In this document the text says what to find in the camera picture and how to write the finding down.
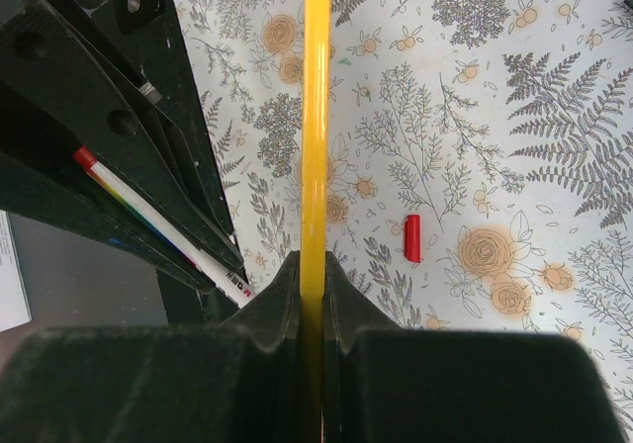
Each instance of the screw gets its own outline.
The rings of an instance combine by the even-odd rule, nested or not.
[[[135,13],[140,9],[140,0],[128,0],[128,11]]]

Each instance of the gray surface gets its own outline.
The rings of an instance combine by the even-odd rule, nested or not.
[[[9,221],[33,320],[0,332],[0,369],[43,327],[167,323],[150,265],[44,223],[15,215]]]

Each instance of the red tip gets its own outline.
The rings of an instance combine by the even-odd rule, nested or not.
[[[85,146],[82,146],[75,151],[72,157],[75,158],[75,161],[77,161],[86,171],[92,168],[97,162],[97,158],[95,158]]]
[[[421,225],[418,214],[407,216],[405,222],[405,258],[409,262],[420,263],[422,261],[422,249],[420,244]]]

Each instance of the floral tablecloth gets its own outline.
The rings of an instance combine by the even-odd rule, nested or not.
[[[578,341],[633,433],[622,1],[332,0],[327,245],[401,326]],[[300,244],[304,0],[175,3],[264,287]],[[419,265],[407,214],[423,221]]]

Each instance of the yellow stick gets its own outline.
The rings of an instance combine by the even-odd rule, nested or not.
[[[330,0],[306,0],[300,292],[302,443],[320,441]]]

